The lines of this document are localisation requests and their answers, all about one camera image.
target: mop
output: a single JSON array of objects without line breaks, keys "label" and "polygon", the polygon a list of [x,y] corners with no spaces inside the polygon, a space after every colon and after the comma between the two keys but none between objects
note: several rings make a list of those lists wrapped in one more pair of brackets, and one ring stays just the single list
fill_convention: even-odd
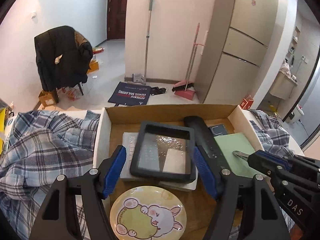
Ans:
[{"label": "mop", "polygon": [[149,37],[150,37],[150,21],[151,21],[151,12],[152,12],[153,0],[149,2],[149,16],[148,16],[148,27],[147,27],[147,42],[146,42],[146,56],[144,61],[144,76],[142,74],[133,74],[132,81],[140,82],[145,85],[147,83],[147,61],[148,61],[148,45],[149,45]]}]

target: refrigerator drawer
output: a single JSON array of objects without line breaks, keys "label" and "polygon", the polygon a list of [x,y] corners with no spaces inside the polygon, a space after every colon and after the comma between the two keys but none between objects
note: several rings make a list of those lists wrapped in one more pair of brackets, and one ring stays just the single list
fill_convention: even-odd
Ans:
[{"label": "refrigerator drawer", "polygon": [[239,105],[250,92],[259,67],[222,54],[205,104]]},{"label": "refrigerator drawer", "polygon": [[229,29],[223,51],[257,66],[261,66],[267,49],[267,47],[254,39],[233,29]]}]

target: blue gripper pad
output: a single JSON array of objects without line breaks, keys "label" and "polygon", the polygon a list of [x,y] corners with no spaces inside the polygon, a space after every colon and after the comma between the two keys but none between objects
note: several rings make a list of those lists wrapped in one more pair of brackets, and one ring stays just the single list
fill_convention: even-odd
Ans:
[{"label": "blue gripper pad", "polygon": [[277,165],[283,166],[287,171],[291,170],[291,165],[289,165],[288,161],[285,158],[273,155],[271,153],[265,151],[257,151],[254,154],[257,156],[265,157],[276,163]]},{"label": "blue gripper pad", "polygon": [[216,179],[198,147],[195,147],[193,162],[196,164],[206,192],[214,199],[217,199],[219,194],[216,188]]},{"label": "blue gripper pad", "polygon": [[127,158],[127,151],[125,147],[121,147],[120,151],[117,153],[116,158],[109,169],[109,172],[105,176],[104,189],[102,195],[107,198],[114,190],[116,183],[119,179],[120,173],[124,166],[125,160]]}]

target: refrigerator door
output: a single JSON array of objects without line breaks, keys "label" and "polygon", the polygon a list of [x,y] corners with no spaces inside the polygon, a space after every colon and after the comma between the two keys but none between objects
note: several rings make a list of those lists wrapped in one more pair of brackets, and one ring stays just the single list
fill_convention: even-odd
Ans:
[{"label": "refrigerator door", "polygon": [[261,66],[267,47],[233,29],[229,29],[223,51]]},{"label": "refrigerator door", "polygon": [[256,65],[223,53],[204,103],[239,105],[258,71]]},{"label": "refrigerator door", "polygon": [[236,0],[230,27],[269,46],[277,10],[278,0]]}]

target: black jacket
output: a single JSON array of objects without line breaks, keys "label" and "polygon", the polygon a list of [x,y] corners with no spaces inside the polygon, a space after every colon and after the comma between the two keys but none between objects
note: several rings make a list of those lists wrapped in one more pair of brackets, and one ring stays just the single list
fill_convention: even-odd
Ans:
[{"label": "black jacket", "polygon": [[87,82],[92,47],[74,28],[61,26],[48,30],[35,37],[35,47],[38,73],[44,91]]}]

